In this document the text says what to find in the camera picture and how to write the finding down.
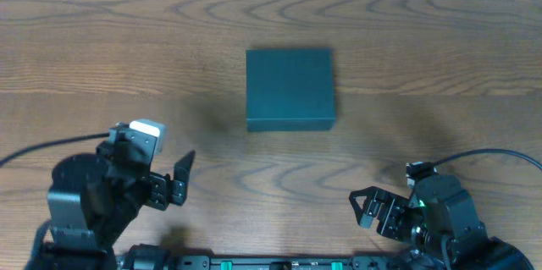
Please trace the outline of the dark green box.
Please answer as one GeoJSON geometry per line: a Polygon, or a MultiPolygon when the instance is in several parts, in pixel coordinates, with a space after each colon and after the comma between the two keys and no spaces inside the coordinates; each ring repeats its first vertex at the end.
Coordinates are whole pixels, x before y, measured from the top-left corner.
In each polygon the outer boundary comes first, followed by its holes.
{"type": "Polygon", "coordinates": [[[250,132],[321,131],[336,120],[329,48],[246,51],[246,127],[250,132]]]}

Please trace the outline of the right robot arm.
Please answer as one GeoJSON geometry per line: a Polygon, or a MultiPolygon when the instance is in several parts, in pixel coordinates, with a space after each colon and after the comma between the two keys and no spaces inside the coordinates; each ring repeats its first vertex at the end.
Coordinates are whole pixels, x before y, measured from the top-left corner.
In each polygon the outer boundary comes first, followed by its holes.
{"type": "Polygon", "coordinates": [[[518,248],[488,236],[458,178],[431,174],[410,182],[407,198],[375,186],[352,191],[349,202],[358,225],[368,229],[378,220],[378,234],[409,244],[445,269],[534,267],[518,248]]]}

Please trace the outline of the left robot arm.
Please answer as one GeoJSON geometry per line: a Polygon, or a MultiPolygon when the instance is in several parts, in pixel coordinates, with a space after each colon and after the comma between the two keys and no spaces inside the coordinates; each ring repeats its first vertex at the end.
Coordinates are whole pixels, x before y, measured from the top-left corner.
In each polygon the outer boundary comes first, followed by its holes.
{"type": "Polygon", "coordinates": [[[181,258],[155,245],[134,245],[122,256],[113,246],[142,207],[182,206],[196,153],[173,174],[152,172],[165,128],[149,120],[118,123],[95,152],[66,157],[52,171],[47,193],[50,219],[36,231],[27,268],[181,269],[181,258]]]}

